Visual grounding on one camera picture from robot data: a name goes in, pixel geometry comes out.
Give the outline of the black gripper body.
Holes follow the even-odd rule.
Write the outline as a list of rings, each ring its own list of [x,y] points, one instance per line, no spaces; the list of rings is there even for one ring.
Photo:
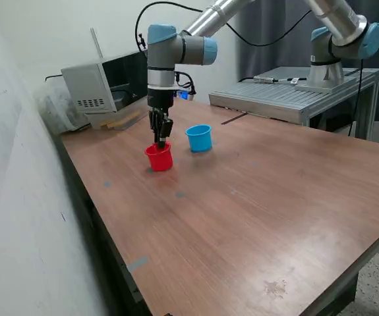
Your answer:
[[[151,108],[168,111],[174,104],[174,90],[157,90],[148,88],[147,100]]]

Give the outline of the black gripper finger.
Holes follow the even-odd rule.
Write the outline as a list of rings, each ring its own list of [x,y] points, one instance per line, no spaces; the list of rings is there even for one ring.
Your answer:
[[[154,133],[154,142],[158,143],[160,141],[160,131],[161,131],[161,111],[157,109],[151,109],[149,111],[150,128]]]
[[[173,120],[166,114],[160,113],[158,115],[158,147],[164,148],[166,139],[170,137],[173,128]]]

